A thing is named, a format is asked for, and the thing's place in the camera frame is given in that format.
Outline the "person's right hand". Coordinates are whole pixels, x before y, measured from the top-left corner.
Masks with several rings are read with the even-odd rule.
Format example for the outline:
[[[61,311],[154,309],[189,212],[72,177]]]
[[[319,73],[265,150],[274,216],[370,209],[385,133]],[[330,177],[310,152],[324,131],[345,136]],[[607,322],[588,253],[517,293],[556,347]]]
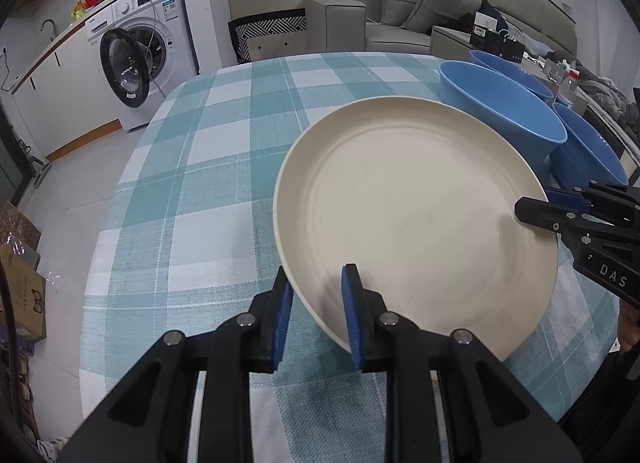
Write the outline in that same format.
[[[629,351],[640,341],[639,320],[639,310],[621,301],[617,322],[617,339],[621,350]]]

